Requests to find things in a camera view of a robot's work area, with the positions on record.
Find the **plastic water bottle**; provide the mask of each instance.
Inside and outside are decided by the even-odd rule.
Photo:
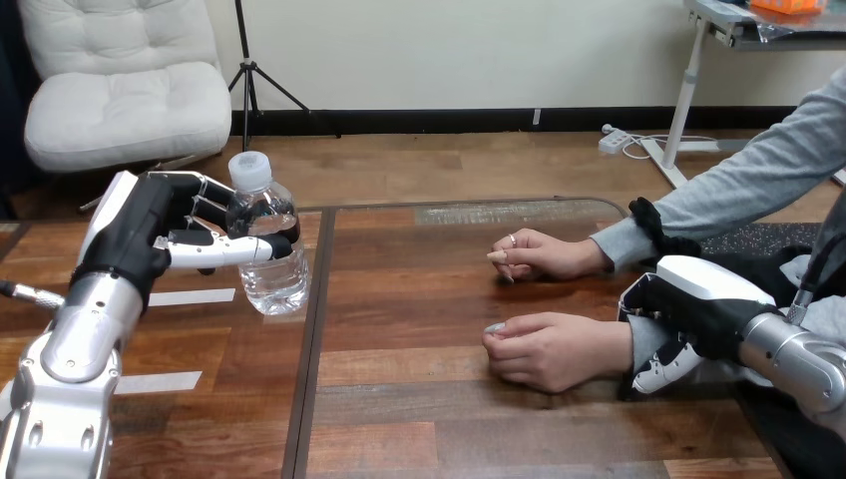
[[[235,195],[226,210],[230,238],[282,233],[293,253],[279,259],[242,264],[240,279],[246,297],[262,314],[285,314],[308,299],[308,260],[299,237],[293,195],[275,182],[265,154],[244,152],[229,160]]]

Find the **power strip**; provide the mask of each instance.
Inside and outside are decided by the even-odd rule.
[[[600,140],[600,151],[605,153],[619,153],[629,144],[632,136],[623,130],[614,130]]]

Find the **wooden table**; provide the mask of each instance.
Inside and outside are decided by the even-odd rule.
[[[636,278],[502,286],[490,244],[519,228],[580,240],[621,214],[590,200],[303,213],[314,276],[299,314],[262,317],[238,289],[140,321],[125,375],[203,373],[192,391],[115,397],[110,477],[781,477],[724,388],[619,402],[612,379],[550,396],[489,374],[487,325],[614,320]],[[29,226],[0,277],[63,292],[85,227]],[[234,268],[169,271],[156,291],[219,287],[239,287]],[[11,378],[48,316],[0,301],[0,318]]]

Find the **woman's right hand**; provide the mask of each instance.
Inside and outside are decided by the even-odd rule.
[[[505,278],[534,279],[547,274],[573,279],[608,269],[612,263],[592,239],[566,242],[534,230],[520,230],[491,247],[489,258]]]

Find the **metal connector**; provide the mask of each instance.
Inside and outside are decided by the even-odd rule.
[[[805,314],[808,312],[808,305],[814,298],[814,294],[805,289],[796,291],[796,297],[793,298],[793,303],[790,304],[790,309],[787,310],[787,322],[798,326],[805,320]]]
[[[59,309],[65,303],[65,298],[55,292],[38,289],[26,284],[14,284],[11,291],[12,293],[9,294],[9,297],[24,302],[31,302],[36,306],[50,309],[51,311]]]

